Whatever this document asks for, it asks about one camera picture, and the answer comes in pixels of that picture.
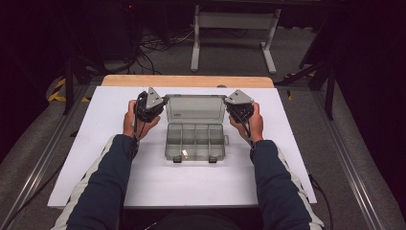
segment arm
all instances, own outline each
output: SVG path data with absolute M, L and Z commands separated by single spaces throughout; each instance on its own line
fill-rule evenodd
M 257 198 L 264 229 L 322 229 L 324 224 L 313 214 L 299 177 L 293 174 L 274 142 L 263 140 L 263 120 L 259 104 L 253 103 L 249 120 L 257 183 Z M 230 123 L 247 139 L 245 129 L 230 117 Z
M 107 142 L 101 156 L 75 187 L 53 229 L 116 229 L 133 160 L 129 152 L 133 138 L 134 105 L 135 101 L 128 104 L 123 134 L 113 136 Z M 139 131 L 144 127 L 140 137 L 147 135 L 159 119 L 157 117 L 145 126 L 137 120 Z

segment hand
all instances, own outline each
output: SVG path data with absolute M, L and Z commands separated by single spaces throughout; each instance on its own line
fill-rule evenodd
M 136 100 L 129 101 L 128 111 L 124 115 L 123 134 L 131 138 L 134 138 L 134 127 L 132 126 L 132 122 L 134 121 L 134 105 L 136 103 Z M 143 139 L 148 134 L 148 132 L 158 124 L 159 120 L 161 120 L 160 116 L 154 118 L 151 123 L 145 123 L 137 119 L 137 133 L 140 134 L 142 131 L 140 139 Z
M 250 124 L 250 131 L 251 131 L 251 140 L 255 143 L 257 141 L 263 140 L 262 132 L 263 132 L 263 120 L 262 116 L 259 114 L 259 104 L 253 103 L 254 113 L 252 117 L 249 119 Z M 233 117 L 229 116 L 230 124 L 238 130 L 239 135 L 246 140 L 248 140 L 247 133 L 245 132 L 244 124 L 236 123 Z

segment person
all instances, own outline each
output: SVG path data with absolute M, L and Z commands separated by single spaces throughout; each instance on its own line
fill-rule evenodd
M 53 229 L 117 229 L 133 160 L 129 152 L 134 137 L 132 122 L 135 103 L 136 101 L 128 103 L 123 134 L 109 139 L 101 156 L 73 190 Z M 263 119 L 259 113 L 259 104 L 253 103 L 253 107 L 254 114 L 249 119 L 249 124 L 254 145 L 247 157 L 251 157 L 255 168 L 257 197 L 264 229 L 322 229 L 324 224 L 311 210 L 299 178 L 289 170 L 276 144 L 263 138 Z M 146 124 L 137 120 L 140 138 L 145 137 L 159 120 L 159 116 Z M 232 117 L 230 124 L 242 138 L 248 140 L 242 124 L 237 124 Z M 203 214 L 193 218 L 169 215 L 168 218 L 154 222 L 148 229 L 239 228 L 227 218 Z

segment box lid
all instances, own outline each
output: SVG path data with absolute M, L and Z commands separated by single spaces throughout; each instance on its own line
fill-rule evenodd
M 169 123 L 222 124 L 225 95 L 166 95 Z

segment person's right hand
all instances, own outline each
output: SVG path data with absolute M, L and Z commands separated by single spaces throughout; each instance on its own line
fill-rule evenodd
M 253 103 L 254 107 L 254 114 L 249 119 L 250 124 L 250 132 L 251 132 L 251 140 L 256 143 L 257 141 L 263 140 L 262 132 L 263 132 L 263 119 L 262 116 L 259 114 L 259 104 Z M 244 124 L 236 123 L 233 117 L 230 118 L 230 124 L 238 130 L 239 135 L 248 141 L 247 133 L 245 132 Z

